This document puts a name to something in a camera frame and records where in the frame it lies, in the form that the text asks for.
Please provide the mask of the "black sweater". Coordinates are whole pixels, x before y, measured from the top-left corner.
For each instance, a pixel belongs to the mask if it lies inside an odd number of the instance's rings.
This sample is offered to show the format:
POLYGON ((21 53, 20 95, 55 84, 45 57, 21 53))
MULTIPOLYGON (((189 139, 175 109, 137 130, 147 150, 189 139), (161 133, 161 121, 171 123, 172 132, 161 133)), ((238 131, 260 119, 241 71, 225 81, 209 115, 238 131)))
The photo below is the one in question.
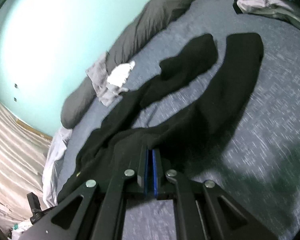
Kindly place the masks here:
POLYGON ((241 112, 255 88, 263 53, 259 34, 229 35, 223 63, 197 100, 157 126, 133 128, 142 110, 205 73, 217 61, 218 53, 213 36, 205 34, 191 39, 177 55, 162 60, 160 74, 127 92, 100 128, 90 133, 58 202, 89 179, 107 183, 146 149, 157 149, 174 166, 181 166, 188 154, 201 151, 241 112))

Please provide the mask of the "light grey bed sheet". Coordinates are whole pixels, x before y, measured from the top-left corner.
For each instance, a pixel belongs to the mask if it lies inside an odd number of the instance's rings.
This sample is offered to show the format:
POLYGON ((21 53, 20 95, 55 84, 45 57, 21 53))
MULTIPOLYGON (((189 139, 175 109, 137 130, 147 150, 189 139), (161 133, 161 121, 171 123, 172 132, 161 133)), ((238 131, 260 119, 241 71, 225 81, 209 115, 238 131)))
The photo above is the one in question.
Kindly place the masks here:
POLYGON ((42 175, 43 202, 46 207, 57 205, 57 183, 63 165, 63 158, 72 135, 72 129, 63 126, 55 133, 47 152, 42 175))

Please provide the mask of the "striped beige curtain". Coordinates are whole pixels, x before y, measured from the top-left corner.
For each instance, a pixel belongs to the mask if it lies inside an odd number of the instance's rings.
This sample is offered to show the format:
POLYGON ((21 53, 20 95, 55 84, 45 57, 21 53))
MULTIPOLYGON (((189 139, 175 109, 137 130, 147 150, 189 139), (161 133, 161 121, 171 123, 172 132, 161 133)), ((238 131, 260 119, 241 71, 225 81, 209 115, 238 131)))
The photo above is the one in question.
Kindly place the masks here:
POLYGON ((0 103, 0 228, 9 231, 32 216, 27 194, 42 198, 50 141, 21 127, 0 103))

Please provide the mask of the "dark grey long pillow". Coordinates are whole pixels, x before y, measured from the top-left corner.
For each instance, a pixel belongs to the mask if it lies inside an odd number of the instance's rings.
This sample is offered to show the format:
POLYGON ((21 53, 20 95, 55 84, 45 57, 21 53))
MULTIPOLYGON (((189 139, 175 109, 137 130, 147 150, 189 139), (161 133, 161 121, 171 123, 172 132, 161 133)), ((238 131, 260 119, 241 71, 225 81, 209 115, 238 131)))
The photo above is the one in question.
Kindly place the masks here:
MULTIPOLYGON (((190 7, 194 0, 149 0, 138 16, 114 42, 106 59, 108 75, 119 64, 128 61, 138 53, 157 33, 166 29, 190 7)), ((73 129, 83 118, 96 93, 88 76, 65 100, 61 111, 61 123, 66 129, 73 129)))

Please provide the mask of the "white rolled garment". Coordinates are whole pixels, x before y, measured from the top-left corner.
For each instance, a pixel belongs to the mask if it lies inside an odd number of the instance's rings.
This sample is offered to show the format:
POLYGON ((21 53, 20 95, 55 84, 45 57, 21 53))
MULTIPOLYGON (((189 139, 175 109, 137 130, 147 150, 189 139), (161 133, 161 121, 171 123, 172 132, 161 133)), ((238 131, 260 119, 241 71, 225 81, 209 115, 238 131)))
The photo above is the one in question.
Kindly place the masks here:
POLYGON ((122 87, 126 83, 130 75, 130 72, 134 69, 134 67, 135 67, 135 61, 119 64, 113 69, 111 74, 108 76, 107 82, 110 85, 122 87))

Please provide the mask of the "blue patterned bed cover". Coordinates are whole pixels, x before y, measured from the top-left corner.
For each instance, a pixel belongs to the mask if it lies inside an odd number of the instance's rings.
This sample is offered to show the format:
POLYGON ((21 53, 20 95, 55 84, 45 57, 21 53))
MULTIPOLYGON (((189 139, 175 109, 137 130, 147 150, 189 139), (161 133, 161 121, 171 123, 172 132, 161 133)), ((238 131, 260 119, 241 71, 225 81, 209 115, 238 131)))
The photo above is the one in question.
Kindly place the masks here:
MULTIPOLYGON (((197 100, 223 63, 229 35, 259 34, 262 63, 241 112, 201 151, 188 154, 181 166, 165 159, 190 179, 215 181, 277 239, 293 239, 300 230, 300 31, 282 21, 237 14, 233 2, 195 0, 183 16, 134 56, 128 92, 159 75, 160 62, 177 55, 195 37, 212 35, 218 53, 209 70, 142 110, 133 128, 157 126, 197 100)), ((75 127, 58 179, 58 194, 74 173, 76 157, 90 133, 100 128, 126 93, 110 107, 95 100, 75 127)))

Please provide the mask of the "grey crumpled garment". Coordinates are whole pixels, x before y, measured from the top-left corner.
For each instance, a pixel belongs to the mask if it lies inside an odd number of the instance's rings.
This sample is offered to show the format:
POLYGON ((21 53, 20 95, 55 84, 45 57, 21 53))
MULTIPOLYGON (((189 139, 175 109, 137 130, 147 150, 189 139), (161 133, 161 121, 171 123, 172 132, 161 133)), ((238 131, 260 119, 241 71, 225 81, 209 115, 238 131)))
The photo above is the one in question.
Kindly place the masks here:
POLYGON ((109 76, 106 69, 107 56, 107 52, 102 53, 94 64, 85 71, 98 100, 106 107, 111 105, 121 93, 129 91, 128 88, 111 85, 107 81, 109 76))

